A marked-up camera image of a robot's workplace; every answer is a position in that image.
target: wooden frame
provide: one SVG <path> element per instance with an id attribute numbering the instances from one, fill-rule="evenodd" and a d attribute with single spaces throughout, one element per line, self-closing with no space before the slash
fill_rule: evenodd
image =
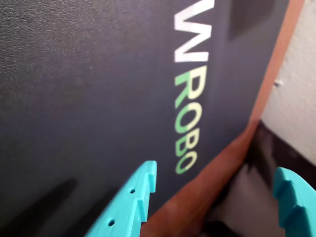
<path id="1" fill-rule="evenodd" d="M 294 33 L 304 0 L 290 0 L 246 130 L 142 227 L 141 237 L 196 236 L 209 207 L 243 163 L 264 106 Z"/>

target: turquoise plastic part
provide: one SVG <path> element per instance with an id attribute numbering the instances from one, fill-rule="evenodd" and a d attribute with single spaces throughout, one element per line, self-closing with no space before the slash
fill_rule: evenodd
<path id="1" fill-rule="evenodd" d="M 144 162 L 119 190 L 85 237 L 139 237 L 156 191 L 157 163 Z"/>
<path id="2" fill-rule="evenodd" d="M 316 191 L 298 174 L 277 168 L 273 194 L 286 237 L 316 237 Z"/>

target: textured black surface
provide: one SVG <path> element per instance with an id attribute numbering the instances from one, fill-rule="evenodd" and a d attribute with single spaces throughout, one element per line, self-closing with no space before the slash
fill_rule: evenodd
<path id="1" fill-rule="evenodd" d="M 216 0 L 192 18 L 212 25 L 211 39 L 193 49 L 210 57 L 197 99 L 203 106 L 198 159 L 176 175 L 174 122 L 181 108 L 174 109 L 174 100 L 183 88 L 174 77 L 205 64 L 174 63 L 174 50 L 194 35 L 176 32 L 173 17 L 195 2 L 2 1 L 0 227 L 74 179 L 76 189 L 38 232 L 59 236 L 149 159 L 158 162 L 152 214 L 243 131 L 287 0 L 263 8 L 251 0 Z M 236 11 L 257 14 L 241 20 Z"/>

